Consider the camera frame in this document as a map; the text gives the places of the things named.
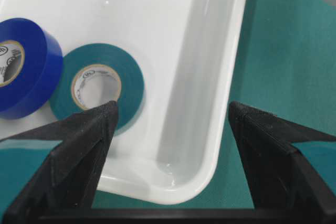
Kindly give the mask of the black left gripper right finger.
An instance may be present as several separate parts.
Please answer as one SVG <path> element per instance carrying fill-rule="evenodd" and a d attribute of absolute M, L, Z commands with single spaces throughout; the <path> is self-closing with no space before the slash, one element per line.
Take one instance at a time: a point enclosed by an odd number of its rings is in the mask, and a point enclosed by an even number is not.
<path fill-rule="evenodd" d="M 228 119 L 255 209 L 250 223 L 335 223 L 335 136 L 233 101 Z"/>

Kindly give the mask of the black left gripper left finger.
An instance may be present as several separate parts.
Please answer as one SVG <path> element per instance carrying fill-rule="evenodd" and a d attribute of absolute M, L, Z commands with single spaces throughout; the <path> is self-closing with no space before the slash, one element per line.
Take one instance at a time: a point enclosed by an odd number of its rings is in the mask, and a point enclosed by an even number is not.
<path fill-rule="evenodd" d="M 110 101 L 1 139 L 1 223 L 91 207 L 117 123 Z"/>

